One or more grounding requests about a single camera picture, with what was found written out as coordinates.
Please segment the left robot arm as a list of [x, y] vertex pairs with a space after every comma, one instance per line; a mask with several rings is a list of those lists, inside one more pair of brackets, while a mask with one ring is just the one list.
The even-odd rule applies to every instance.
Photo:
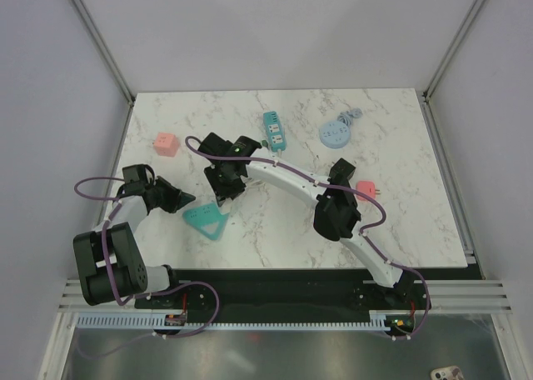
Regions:
[[73, 239], [78, 278], [90, 306], [115, 302], [119, 306], [140, 297], [154, 298], [165, 308], [182, 300], [182, 286], [170, 280], [171, 267], [148, 267], [135, 231], [150, 212], [174, 214], [196, 200], [190, 193], [157, 176], [147, 164], [124, 167], [122, 185], [110, 213], [94, 229]]

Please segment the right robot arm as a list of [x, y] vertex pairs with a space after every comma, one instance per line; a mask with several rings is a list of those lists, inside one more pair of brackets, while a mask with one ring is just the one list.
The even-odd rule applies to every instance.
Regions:
[[[314, 230], [323, 238], [344, 245], [363, 263], [381, 288], [381, 297], [387, 306], [400, 308], [411, 299], [417, 275], [412, 269], [390, 260], [368, 237], [369, 229], [385, 222], [386, 213], [374, 198], [351, 188], [349, 180], [355, 167], [348, 161], [339, 159], [325, 177], [320, 177], [280, 159], [245, 136], [230, 142], [211, 132], [203, 140], [187, 137], [186, 145], [210, 162], [204, 174], [218, 204], [242, 195], [246, 189], [245, 179], [271, 184], [303, 201], [314, 212]], [[378, 207], [381, 219], [363, 224], [358, 197]]]

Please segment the pink cube socket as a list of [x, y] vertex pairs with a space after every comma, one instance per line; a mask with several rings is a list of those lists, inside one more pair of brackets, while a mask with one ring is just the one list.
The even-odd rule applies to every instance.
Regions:
[[168, 132], [159, 132], [153, 142], [153, 148], [159, 156], [173, 158], [180, 147], [176, 135]]

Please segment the teal triangular power strip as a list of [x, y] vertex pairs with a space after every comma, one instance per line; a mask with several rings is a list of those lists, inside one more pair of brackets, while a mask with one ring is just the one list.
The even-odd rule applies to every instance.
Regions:
[[185, 223], [211, 241], [217, 241], [223, 234], [228, 213], [222, 213], [215, 202], [186, 210], [182, 214]]

